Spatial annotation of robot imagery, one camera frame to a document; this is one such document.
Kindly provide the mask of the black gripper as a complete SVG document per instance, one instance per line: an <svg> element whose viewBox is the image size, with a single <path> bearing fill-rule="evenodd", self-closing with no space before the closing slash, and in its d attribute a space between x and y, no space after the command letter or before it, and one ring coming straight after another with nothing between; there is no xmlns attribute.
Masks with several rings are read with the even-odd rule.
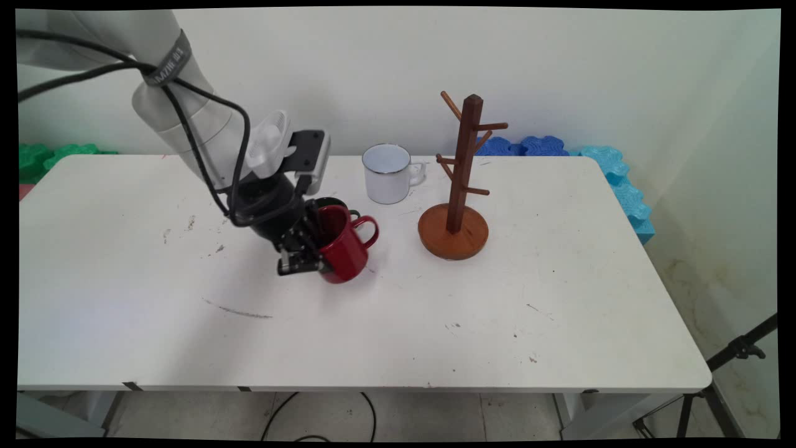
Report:
<svg viewBox="0 0 796 448"><path fill-rule="evenodd" d="M235 225L248 227L280 252L277 274L320 271L324 261L319 248L324 246L322 223L318 208L307 208L295 184L286 175L267 179L247 175L236 193L231 193ZM303 218L308 233L288 233Z"/></svg>

